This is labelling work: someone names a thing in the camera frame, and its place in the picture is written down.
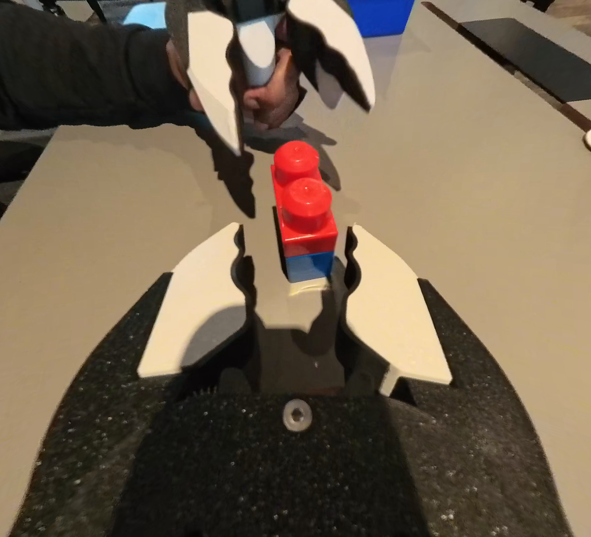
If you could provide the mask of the person's left forearm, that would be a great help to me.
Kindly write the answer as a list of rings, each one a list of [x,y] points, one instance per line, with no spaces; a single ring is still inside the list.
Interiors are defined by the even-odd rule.
[[[166,30],[1,0],[1,130],[118,126],[202,108]]]

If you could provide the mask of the person's left hand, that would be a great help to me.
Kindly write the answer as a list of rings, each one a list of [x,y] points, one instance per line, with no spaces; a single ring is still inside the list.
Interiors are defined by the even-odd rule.
[[[258,88],[248,88],[241,55],[233,61],[232,86],[240,107],[252,115],[254,124],[264,130],[278,128],[298,106],[300,72],[292,51],[282,40],[275,51],[275,69],[269,82]]]

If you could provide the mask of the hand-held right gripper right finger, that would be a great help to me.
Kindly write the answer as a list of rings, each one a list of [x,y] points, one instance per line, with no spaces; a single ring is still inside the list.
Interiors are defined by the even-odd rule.
[[[448,387],[452,372],[413,269],[359,224],[348,228],[345,255],[344,366],[386,398],[401,379]]]

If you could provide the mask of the black table panel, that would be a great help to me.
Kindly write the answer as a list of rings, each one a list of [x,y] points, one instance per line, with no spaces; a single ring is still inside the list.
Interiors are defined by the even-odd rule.
[[[562,103],[590,99],[590,62],[514,18],[459,24],[459,32]]]

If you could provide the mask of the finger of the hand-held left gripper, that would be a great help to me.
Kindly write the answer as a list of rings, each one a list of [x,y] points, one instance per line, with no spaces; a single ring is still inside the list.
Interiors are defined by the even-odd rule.
[[[363,111],[375,104],[375,83],[364,40],[335,0],[287,0],[287,37],[300,72],[335,109],[346,94]]]
[[[216,134],[240,157],[240,119],[232,90],[232,67],[227,59],[234,33],[232,22],[213,11],[188,13],[188,77]]]

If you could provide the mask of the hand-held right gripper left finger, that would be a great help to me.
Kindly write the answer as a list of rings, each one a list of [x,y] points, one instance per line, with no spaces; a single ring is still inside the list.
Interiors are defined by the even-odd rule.
[[[137,366],[139,378],[204,365],[247,330],[254,297],[242,279],[244,258],[244,227],[233,222],[173,268]]]

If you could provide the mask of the light blue seat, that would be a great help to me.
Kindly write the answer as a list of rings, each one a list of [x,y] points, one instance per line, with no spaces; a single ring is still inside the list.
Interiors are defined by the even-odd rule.
[[[123,25],[140,25],[150,29],[166,29],[166,2],[144,2],[133,6],[125,18]]]

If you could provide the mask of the red two-stud block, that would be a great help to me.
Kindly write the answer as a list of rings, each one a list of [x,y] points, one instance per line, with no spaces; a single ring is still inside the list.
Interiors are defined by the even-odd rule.
[[[302,141],[287,142],[274,154],[271,178],[286,259],[335,251],[332,193],[319,161],[318,152]]]

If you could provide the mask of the blue block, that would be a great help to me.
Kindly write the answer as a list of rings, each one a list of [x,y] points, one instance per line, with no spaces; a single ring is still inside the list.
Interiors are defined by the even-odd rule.
[[[334,252],[317,252],[286,257],[285,267],[290,283],[329,278],[333,269]]]

